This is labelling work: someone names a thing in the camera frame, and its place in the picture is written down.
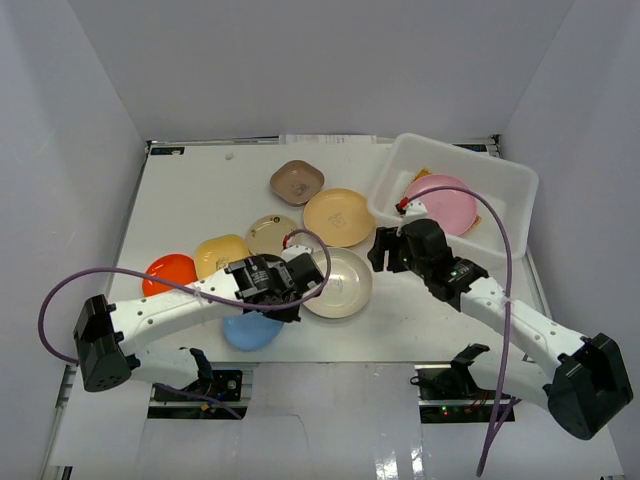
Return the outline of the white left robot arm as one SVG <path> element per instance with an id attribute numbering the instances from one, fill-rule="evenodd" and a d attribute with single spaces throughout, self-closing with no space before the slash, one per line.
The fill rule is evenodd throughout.
<path id="1" fill-rule="evenodd" d="M 299 320 L 299 307 L 325 285 L 308 252 L 290 260 L 250 256 L 189 285 L 138 300 L 85 302 L 74 329 L 83 386 L 91 393 L 133 379 L 205 396 L 214 377 L 196 347 L 170 349 L 160 340 L 209 321 L 260 311 L 282 323 Z"/>

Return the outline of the cream round plate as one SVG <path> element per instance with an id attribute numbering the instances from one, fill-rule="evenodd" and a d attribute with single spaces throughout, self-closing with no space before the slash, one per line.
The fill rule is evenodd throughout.
<path id="1" fill-rule="evenodd" d="M 368 303 L 373 275 L 367 263 L 345 248 L 329 247 L 331 272 L 322 293 L 304 303 L 322 318 L 339 320 L 356 314 Z"/>

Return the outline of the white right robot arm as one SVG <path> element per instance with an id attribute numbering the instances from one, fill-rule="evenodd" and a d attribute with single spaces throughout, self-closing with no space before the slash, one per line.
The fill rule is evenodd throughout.
<path id="1" fill-rule="evenodd" d="M 548 411 L 580 440 L 593 438 L 632 401 L 613 339 L 603 333 L 587 337 L 509 299 L 484 268 L 452 253 L 435 221 L 377 228 L 367 257 L 376 272 L 414 273 L 434 298 L 484 323 L 531 359 L 502 371 L 488 346 L 471 344 L 430 381 L 430 388 L 472 399 L 500 385 L 503 393 Z"/>

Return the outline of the blue round plate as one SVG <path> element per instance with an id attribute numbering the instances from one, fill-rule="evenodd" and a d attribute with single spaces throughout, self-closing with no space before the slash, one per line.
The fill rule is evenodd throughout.
<path id="1" fill-rule="evenodd" d="M 249 352 L 269 345 L 281 332 L 283 323 L 259 312 L 225 317 L 222 321 L 226 341 L 234 348 Z"/>

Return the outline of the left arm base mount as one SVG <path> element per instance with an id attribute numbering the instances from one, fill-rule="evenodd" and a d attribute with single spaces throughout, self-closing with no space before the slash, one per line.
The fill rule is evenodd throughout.
<path id="1" fill-rule="evenodd" d="M 248 409 L 243 399 L 244 372 L 214 369 L 201 350 L 190 349 L 197 377 L 182 389 L 154 387 L 149 419 L 242 420 Z"/>

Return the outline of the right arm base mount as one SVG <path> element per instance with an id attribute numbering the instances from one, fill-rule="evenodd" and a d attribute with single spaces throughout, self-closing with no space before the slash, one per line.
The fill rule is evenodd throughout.
<path id="1" fill-rule="evenodd" d="M 480 388 L 469 367 L 490 349 L 470 344 L 453 360 L 415 367 L 410 378 L 417 388 L 422 425 L 488 423 L 495 403 L 495 391 Z"/>

